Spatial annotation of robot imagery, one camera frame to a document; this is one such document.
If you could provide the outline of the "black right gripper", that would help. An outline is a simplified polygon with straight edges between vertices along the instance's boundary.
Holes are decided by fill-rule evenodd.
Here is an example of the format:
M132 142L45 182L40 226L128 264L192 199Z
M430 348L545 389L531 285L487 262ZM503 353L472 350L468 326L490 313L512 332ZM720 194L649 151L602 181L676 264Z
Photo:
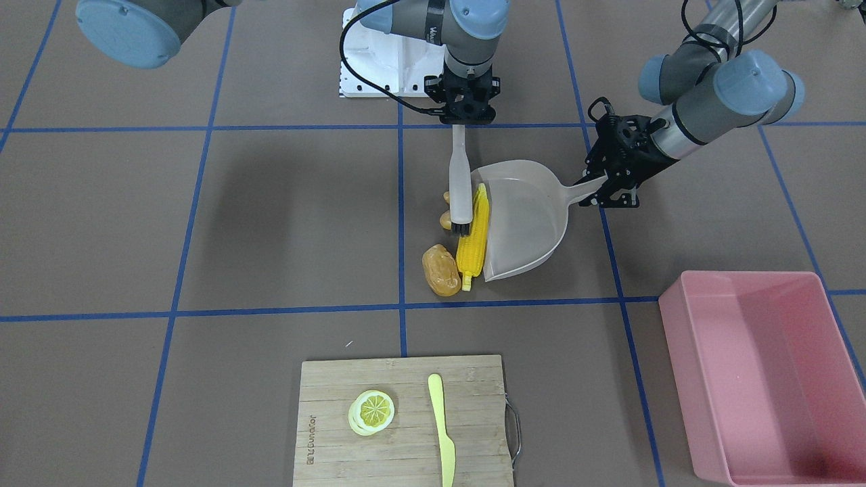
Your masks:
M426 113L443 124L490 124L496 111L490 99L501 92L501 80L490 73L464 78L453 73L424 77L424 93L439 103Z

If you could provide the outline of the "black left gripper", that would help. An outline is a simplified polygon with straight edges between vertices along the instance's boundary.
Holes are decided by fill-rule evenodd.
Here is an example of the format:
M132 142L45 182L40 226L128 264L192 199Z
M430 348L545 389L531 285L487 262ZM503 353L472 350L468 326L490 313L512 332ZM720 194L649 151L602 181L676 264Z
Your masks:
M646 115L616 114L607 98L595 99L587 109L587 115L595 123L597 139L585 158L587 167L575 185L593 184L599 188L582 198L579 206L640 207L637 186L677 162L652 139L652 135L665 129L667 121ZM603 185L606 178L610 184L634 187L624 189Z

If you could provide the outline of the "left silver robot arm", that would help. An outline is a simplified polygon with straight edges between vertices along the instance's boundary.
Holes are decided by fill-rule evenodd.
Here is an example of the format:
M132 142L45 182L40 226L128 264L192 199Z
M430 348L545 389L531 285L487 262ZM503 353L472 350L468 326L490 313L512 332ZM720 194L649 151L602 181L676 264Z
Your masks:
M646 180L734 129L774 124L797 113L805 86L768 53L745 51L777 15L776 1L720 1L701 24L681 16L687 36L673 53L646 62L641 96L662 106L654 116L616 113L599 97L597 139L588 152L579 206L636 208Z

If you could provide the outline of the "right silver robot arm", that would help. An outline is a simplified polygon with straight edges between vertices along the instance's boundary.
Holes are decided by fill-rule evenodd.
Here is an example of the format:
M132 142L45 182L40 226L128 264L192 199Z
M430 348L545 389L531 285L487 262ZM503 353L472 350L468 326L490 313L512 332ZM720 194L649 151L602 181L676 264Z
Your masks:
M80 1L75 20L84 37L114 61L155 69L176 56L207 16L236 1ZM382 34L445 47L442 73L424 77L433 108L411 106L443 124L490 124L490 101L501 91L493 59L506 30L507 1L359 1L358 12L338 41L340 61L358 76L346 54L346 38L360 24Z

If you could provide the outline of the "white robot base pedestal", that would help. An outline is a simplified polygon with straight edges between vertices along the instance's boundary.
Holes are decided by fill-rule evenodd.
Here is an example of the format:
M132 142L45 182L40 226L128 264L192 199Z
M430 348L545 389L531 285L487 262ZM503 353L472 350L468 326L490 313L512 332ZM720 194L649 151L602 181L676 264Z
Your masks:
M355 6L344 10L342 27L363 10L383 2L386 1L357 1ZM356 72L387 92L399 97L426 98L424 77L442 74L446 47L371 30L358 22L346 35L344 53ZM347 98L386 97L374 87L362 83L342 62L338 95Z

